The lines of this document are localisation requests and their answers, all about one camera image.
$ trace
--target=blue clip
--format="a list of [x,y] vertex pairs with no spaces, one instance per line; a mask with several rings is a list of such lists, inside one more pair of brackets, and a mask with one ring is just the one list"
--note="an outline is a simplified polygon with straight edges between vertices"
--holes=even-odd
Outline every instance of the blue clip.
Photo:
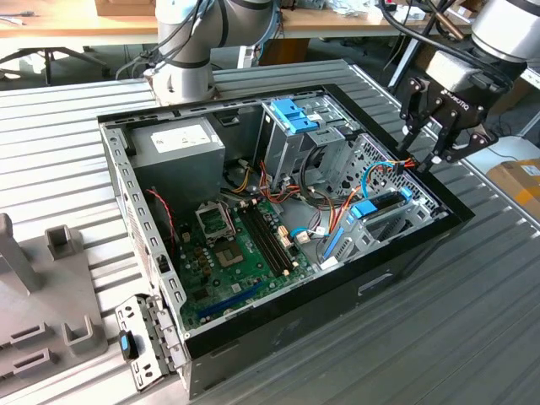
[[332,253],[333,248],[336,247],[336,244],[338,243],[339,238],[341,238],[341,236],[343,235],[343,232],[345,232],[345,229],[343,228],[339,228],[339,230],[336,232],[334,239],[332,239],[332,243],[330,244],[327,251],[325,251],[324,255],[322,256],[324,260],[326,260],[330,256],[330,253]]
[[377,207],[373,205],[370,200],[357,202],[351,208],[351,213],[353,213],[357,219],[364,217],[368,213],[374,213],[375,211],[377,211]]
[[272,107],[279,119],[289,126],[292,133],[313,131],[319,127],[291,99],[275,100]]
[[413,199],[413,192],[408,187],[402,187],[402,189],[400,190],[400,193],[402,194],[402,196],[405,197],[407,202],[409,202],[409,201],[411,201],[411,199]]
[[127,350],[127,336],[122,336],[120,339],[121,349]]

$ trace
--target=green motherboard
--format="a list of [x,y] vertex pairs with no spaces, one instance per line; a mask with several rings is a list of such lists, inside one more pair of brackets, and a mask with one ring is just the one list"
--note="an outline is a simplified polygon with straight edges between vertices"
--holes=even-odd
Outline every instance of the green motherboard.
[[[206,216],[211,219],[212,230],[218,229],[219,220]],[[181,307],[186,329],[199,327],[314,273],[289,237],[281,243],[290,246],[280,244],[284,227],[280,228],[270,202],[232,208],[229,216],[234,238],[208,244],[196,219],[181,235],[178,273],[187,294],[187,302]]]

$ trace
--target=slotted metal surface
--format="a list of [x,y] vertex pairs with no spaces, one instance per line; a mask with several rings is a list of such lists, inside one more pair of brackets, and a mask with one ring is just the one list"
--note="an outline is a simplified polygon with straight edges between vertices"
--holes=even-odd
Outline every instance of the slotted metal surface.
[[527,63],[528,69],[521,75],[527,82],[540,89],[540,58],[532,59]]
[[[343,61],[216,73],[222,94],[335,83],[401,137],[397,104]],[[84,235],[109,350],[0,403],[186,403],[178,378],[139,395],[113,309],[146,285],[116,207],[94,117],[155,105],[140,81],[5,92],[0,211],[18,240]],[[418,157],[433,140],[413,146]],[[531,404],[540,395],[540,259],[530,219],[467,163],[435,169],[476,214],[411,278],[199,398],[200,404]]]

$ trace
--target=chair leg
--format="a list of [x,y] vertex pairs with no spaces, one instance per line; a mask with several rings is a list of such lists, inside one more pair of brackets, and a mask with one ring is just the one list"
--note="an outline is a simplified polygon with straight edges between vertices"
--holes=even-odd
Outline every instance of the chair leg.
[[45,84],[51,85],[51,52],[45,49]]
[[0,59],[0,64],[12,61],[13,59],[19,59],[20,57],[27,57],[28,55],[31,55],[31,54],[36,53],[38,51],[40,51],[40,50],[35,49],[35,48],[18,50],[16,52],[12,53],[11,55],[7,55],[6,57],[3,57],[2,59]]
[[96,59],[95,57],[90,57],[84,53],[79,53],[76,51],[72,51],[71,49],[67,48],[52,48],[52,51],[65,53],[66,55],[69,55],[70,57],[75,57],[77,59],[80,59],[81,61],[85,61],[88,63],[92,63],[94,65],[101,66],[102,68],[108,68],[107,64],[105,62],[102,62],[99,59]]

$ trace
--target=wooden desk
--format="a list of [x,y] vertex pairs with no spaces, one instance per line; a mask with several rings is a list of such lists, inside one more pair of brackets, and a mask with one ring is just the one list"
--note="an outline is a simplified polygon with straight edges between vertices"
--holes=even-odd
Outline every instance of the wooden desk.
[[94,0],[2,0],[0,13],[34,11],[26,25],[0,22],[0,46],[146,44],[157,41],[155,17],[99,17]]
[[[0,13],[31,10],[38,17],[22,18],[19,26],[0,23],[0,46],[47,47],[71,45],[126,45],[155,43],[157,24],[155,17],[100,17],[94,0],[2,0]],[[389,36],[397,31],[384,19],[343,17],[332,10],[283,11],[285,38]],[[455,20],[460,26],[467,24]],[[425,21],[413,21],[421,28]]]

